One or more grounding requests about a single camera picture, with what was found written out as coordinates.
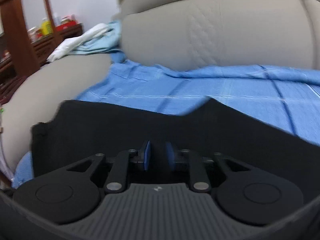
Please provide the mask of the black pants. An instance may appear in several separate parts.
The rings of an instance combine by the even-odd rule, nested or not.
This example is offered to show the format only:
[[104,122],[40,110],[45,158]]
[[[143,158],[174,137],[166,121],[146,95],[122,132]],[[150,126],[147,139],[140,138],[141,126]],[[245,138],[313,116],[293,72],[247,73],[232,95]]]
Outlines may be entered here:
[[295,183],[307,201],[319,195],[319,147],[210,99],[185,115],[67,100],[31,129],[35,176],[103,153],[172,142],[203,155],[220,152]]

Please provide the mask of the blue plaid bed sheet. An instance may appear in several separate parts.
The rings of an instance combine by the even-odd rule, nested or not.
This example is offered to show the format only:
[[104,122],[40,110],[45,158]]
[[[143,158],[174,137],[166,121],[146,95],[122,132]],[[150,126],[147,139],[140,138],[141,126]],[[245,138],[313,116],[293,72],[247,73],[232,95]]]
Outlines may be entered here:
[[319,71],[268,65],[178,72],[114,57],[106,77],[77,99],[182,114],[208,98],[319,143]]

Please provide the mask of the brown wooden chair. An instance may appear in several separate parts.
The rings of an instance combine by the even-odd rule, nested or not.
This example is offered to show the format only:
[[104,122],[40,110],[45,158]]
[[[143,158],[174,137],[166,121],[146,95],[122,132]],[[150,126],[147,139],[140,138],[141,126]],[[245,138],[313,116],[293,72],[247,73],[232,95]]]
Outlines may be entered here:
[[[55,29],[50,0],[44,2],[53,28],[54,42],[58,46],[62,38]],[[19,76],[34,74],[40,69],[40,63],[28,35],[22,0],[1,0],[1,20],[16,74]]]

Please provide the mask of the white cloth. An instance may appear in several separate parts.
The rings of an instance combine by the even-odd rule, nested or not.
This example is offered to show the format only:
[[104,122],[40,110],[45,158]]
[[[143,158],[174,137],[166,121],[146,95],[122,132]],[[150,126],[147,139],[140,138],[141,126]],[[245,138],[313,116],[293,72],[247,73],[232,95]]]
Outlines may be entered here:
[[47,61],[53,62],[55,60],[61,59],[62,57],[66,56],[69,52],[71,52],[78,46],[82,45],[83,43],[90,41],[94,38],[103,36],[107,33],[108,30],[110,30],[110,27],[107,24],[99,23],[78,37],[65,39],[47,57]]

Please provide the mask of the wooden side cabinet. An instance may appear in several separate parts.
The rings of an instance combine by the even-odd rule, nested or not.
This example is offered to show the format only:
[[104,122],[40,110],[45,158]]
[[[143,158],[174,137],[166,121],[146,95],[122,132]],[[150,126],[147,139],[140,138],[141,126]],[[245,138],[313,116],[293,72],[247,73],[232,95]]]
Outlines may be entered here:
[[[78,23],[75,26],[67,28],[63,31],[58,31],[63,40],[71,37],[80,36],[83,34],[83,25]],[[42,67],[47,63],[47,57],[56,48],[52,35],[45,36],[40,40],[32,43],[35,53],[39,59],[40,66]],[[19,76],[14,69],[13,62],[11,60],[8,51],[5,50],[5,38],[4,34],[1,35],[1,105],[4,105],[10,101],[13,94],[21,86],[21,84],[27,79],[26,76]]]

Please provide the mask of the light blue folded cloth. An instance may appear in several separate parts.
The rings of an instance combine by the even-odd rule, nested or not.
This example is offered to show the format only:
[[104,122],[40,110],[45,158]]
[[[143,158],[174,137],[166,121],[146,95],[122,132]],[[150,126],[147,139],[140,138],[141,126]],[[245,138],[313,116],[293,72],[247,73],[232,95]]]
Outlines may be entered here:
[[117,53],[120,51],[121,22],[99,23],[82,35],[86,40],[75,47],[69,55]]

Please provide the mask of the yellow bottle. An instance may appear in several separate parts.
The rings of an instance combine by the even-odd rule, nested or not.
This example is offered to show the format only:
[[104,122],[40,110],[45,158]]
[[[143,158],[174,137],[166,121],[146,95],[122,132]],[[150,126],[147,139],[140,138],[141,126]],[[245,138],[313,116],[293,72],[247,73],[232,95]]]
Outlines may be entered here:
[[53,28],[52,28],[51,22],[46,17],[42,19],[41,31],[44,36],[47,36],[47,35],[50,35],[53,33]]

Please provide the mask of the red box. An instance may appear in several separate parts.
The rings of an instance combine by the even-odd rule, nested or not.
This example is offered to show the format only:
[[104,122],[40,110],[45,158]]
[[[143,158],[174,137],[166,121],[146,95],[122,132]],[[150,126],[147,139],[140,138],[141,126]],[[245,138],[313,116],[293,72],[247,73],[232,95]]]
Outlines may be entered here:
[[68,21],[68,22],[64,22],[63,24],[58,25],[57,27],[55,27],[55,30],[56,30],[56,31],[63,31],[63,30],[65,30],[65,29],[70,28],[70,27],[72,27],[72,26],[75,26],[75,25],[77,25],[77,24],[78,24],[78,23],[77,23],[76,21],[74,21],[74,20]]

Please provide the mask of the beige padded headboard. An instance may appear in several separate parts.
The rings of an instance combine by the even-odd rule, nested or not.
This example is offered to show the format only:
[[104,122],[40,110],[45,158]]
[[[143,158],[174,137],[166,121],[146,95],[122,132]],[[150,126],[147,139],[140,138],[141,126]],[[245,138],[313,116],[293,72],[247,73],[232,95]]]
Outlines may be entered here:
[[121,48],[146,66],[319,68],[319,0],[120,0]]

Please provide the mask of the beige bed side rail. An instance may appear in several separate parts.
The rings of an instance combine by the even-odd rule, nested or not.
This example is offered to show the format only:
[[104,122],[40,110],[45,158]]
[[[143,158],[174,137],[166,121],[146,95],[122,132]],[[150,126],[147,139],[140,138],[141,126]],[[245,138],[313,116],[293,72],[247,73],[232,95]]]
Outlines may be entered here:
[[29,76],[1,113],[1,171],[12,179],[29,151],[33,125],[51,120],[59,104],[75,98],[108,73],[108,54],[69,55]]

